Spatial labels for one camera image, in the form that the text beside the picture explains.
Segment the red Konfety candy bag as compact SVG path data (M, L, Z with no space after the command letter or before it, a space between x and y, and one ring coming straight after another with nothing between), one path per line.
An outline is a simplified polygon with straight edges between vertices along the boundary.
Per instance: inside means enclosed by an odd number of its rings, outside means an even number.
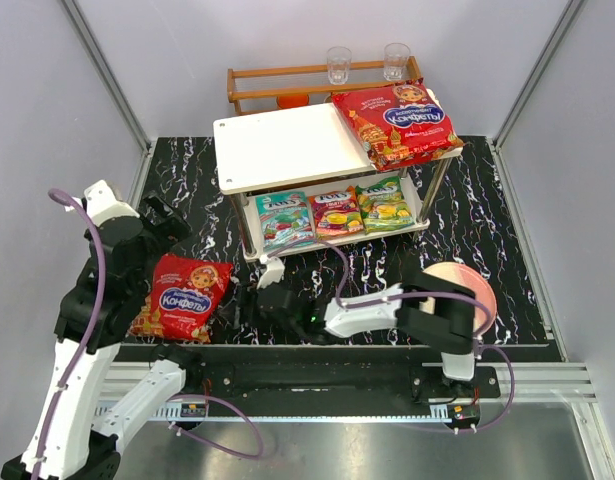
M129 332L170 341L210 341L208 322L231 283L233 265L173 254L156 265L151 293Z
M464 146L421 80L337 93L332 102L378 171L428 163Z

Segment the teal Fox's mint candy bag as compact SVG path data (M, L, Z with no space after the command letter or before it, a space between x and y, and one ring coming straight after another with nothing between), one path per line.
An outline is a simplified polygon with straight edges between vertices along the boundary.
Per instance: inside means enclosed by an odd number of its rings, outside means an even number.
M263 251L275 251L285 245L307 245L315 235L307 197L300 191L269 193L256 198L263 236Z

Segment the orange Fox's candy bag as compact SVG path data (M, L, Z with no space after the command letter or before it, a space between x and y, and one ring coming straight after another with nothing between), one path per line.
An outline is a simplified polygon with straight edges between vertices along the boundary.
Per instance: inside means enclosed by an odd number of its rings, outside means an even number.
M346 237L364 231L353 186L309 197L315 235L319 240Z

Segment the green yellow Fox's candy bag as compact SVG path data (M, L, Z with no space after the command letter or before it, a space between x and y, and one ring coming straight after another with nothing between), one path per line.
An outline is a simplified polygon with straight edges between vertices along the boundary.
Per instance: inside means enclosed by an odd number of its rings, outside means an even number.
M398 176L384 178L367 187L357 186L356 197L367 233L396 231L416 222Z

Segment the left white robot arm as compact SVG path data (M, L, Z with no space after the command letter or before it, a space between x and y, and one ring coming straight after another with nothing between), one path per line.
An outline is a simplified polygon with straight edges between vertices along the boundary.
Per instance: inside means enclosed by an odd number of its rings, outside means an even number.
M77 200L52 189L86 222L90 257L60 303L55 361L36 431L27 449L4 463L3 479L112 479L129 442L158 407L203 383L202 358L159 346L151 370L106 417L94 418L105 377L151 290L158 261L191 234L180 212L156 193L141 205L150 221L118 200Z

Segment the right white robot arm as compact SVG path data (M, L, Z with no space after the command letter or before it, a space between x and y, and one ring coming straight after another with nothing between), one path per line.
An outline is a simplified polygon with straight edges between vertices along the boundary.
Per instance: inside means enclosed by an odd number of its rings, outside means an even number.
M398 330L441 355L443 375L467 382L475 376L476 314L490 310L474 291L418 273L409 284L329 303L301 298L281 283L249 284L237 294L235 322L272 326L314 345L329 345L356 334Z

